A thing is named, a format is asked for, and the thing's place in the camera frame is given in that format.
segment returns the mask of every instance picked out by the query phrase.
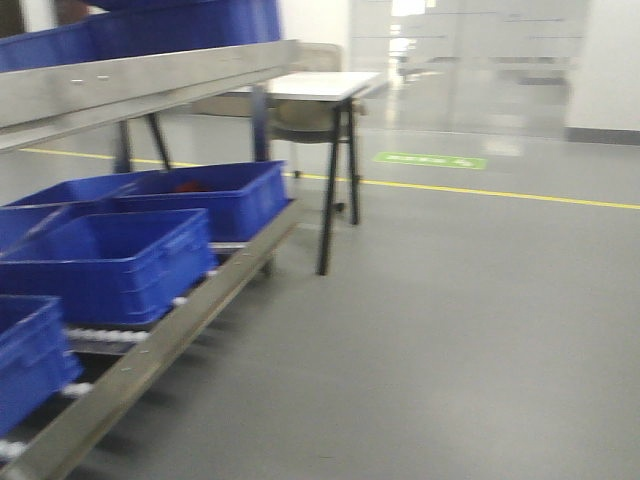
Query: table top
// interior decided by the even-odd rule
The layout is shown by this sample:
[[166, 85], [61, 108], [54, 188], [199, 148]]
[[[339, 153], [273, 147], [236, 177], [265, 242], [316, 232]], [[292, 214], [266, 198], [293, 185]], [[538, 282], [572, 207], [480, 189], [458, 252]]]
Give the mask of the table top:
[[269, 81], [269, 94], [280, 100], [339, 102], [379, 85], [380, 72], [296, 72]]

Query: yellow floor line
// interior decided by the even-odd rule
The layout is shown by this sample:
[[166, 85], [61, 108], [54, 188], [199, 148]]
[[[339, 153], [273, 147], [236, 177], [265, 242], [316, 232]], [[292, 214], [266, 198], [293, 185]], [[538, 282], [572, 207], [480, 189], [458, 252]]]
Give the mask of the yellow floor line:
[[[113, 155], [100, 155], [96, 153], [81, 153], [81, 152], [66, 152], [63, 150], [46, 150], [41, 148], [23, 148], [23, 152], [29, 153], [42, 153], [47, 155], [62, 155], [67, 157], [79, 157], [79, 158], [93, 158], [99, 160], [113, 160]], [[131, 160], [135, 163], [151, 163], [154, 165], [162, 165], [161, 160], [149, 160], [143, 158], [133, 158]], [[177, 167], [198, 167], [201, 166], [196, 163], [185, 162], [173, 162], [173, 165]], [[285, 173], [285, 176], [292, 176], [290, 173]], [[310, 173], [303, 173], [301, 178], [310, 180], [326, 180], [326, 175], [314, 175]], [[347, 179], [338, 177], [340, 182], [346, 182]], [[498, 192], [492, 190], [476, 190], [472, 188], [458, 188], [458, 187], [446, 187], [438, 185], [422, 185], [419, 183], [402, 183], [402, 182], [387, 182], [383, 180], [361, 180], [362, 185], [374, 185], [379, 187], [393, 187], [393, 188], [408, 188], [413, 190], [430, 190], [435, 192], [448, 192], [448, 193], [464, 193], [467, 195], [482, 195], [489, 197], [503, 197], [503, 198], [517, 198], [522, 200], [537, 200], [542, 202], [556, 202], [556, 203], [568, 203], [573, 205], [586, 205], [591, 207], [607, 207], [607, 208], [621, 208], [627, 210], [640, 210], [640, 205], [630, 203], [615, 203], [615, 202], [601, 202], [598, 200], [581, 200], [577, 198], [566, 197], [553, 197], [547, 195], [533, 195], [528, 193], [515, 193], [515, 192]]]
[[[42, 148], [21, 148], [21, 152], [29, 153], [44, 153], [47, 155], [61, 155], [64, 157], [79, 157], [79, 158], [94, 158], [98, 160], [113, 160], [113, 155], [100, 155], [98, 153], [81, 153], [81, 152], [66, 152], [64, 150], [45, 150]], [[149, 160], [145, 158], [132, 158], [132, 162], [135, 163], [152, 163], [154, 165], [162, 165], [162, 160]], [[184, 162], [172, 162], [176, 167], [199, 167], [196, 163], [184, 163]]]

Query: black table leg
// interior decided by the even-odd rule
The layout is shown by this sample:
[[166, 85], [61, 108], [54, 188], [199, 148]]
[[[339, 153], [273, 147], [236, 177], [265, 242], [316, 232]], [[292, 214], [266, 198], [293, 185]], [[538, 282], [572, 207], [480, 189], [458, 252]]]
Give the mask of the black table leg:
[[167, 144], [164, 141], [164, 137], [162, 136], [162, 130], [160, 130], [160, 121], [158, 120], [157, 113], [150, 113], [146, 116], [147, 123], [151, 128], [151, 133], [153, 134], [153, 140], [156, 144], [156, 148], [160, 153], [160, 157], [162, 158], [162, 163], [164, 163], [164, 168], [167, 170], [171, 170], [171, 158], [169, 157], [169, 150], [167, 150]]
[[113, 162], [114, 173], [129, 173], [133, 171], [131, 166], [131, 140], [129, 138], [129, 123], [126, 120], [118, 122], [119, 144], [118, 153]]
[[340, 145], [340, 118], [342, 105], [336, 105], [333, 110], [333, 135], [331, 139], [331, 160], [329, 162], [329, 178], [324, 201], [324, 224], [320, 240], [320, 256], [318, 258], [318, 275], [326, 275], [329, 270], [329, 253], [331, 248], [331, 233], [333, 224], [333, 201], [336, 189], [336, 174], [338, 171], [338, 154]]
[[358, 192], [358, 157], [356, 156], [355, 120], [353, 115], [353, 99], [346, 103], [348, 141], [349, 141], [349, 175], [351, 180], [351, 224], [360, 224], [360, 200]]

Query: green floor sign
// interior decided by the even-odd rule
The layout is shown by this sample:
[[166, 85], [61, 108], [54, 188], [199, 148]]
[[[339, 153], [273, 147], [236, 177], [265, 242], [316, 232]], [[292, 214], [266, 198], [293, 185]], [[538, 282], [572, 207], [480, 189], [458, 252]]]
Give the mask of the green floor sign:
[[375, 162], [404, 163], [406, 165], [429, 165], [432, 167], [470, 168], [484, 170], [487, 160], [484, 158], [450, 157], [447, 155], [422, 155], [416, 153], [380, 152]]

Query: blue plastic crate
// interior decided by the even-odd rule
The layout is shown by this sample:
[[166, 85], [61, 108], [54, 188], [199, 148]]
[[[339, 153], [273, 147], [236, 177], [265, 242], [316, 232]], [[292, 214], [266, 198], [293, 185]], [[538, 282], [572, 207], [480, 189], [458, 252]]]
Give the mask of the blue plastic crate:
[[0, 291], [62, 298], [69, 323], [143, 324], [217, 265], [203, 210], [89, 215], [0, 259]]
[[282, 38], [278, 0], [250, 0], [255, 35], [259, 42], [275, 42]]
[[13, 63], [9, 59], [8, 52], [0, 46], [0, 73], [13, 69]]
[[97, 60], [85, 22], [0, 39], [0, 70], [25, 70]]
[[102, 59], [255, 43], [250, 0], [192, 0], [88, 19]]
[[58, 207], [0, 208], [0, 254], [38, 229]]
[[149, 172], [119, 173], [68, 180], [16, 200], [7, 206], [64, 205], [110, 198], [148, 174]]
[[[252, 162], [178, 168], [136, 182], [116, 202], [127, 211], [206, 208], [211, 239], [251, 239], [287, 204], [283, 162]], [[174, 193], [196, 182], [204, 191]]]
[[85, 0], [85, 3], [95, 5], [103, 10], [113, 11], [174, 6], [197, 1], [199, 0]]
[[59, 299], [0, 295], [0, 438], [81, 373]]

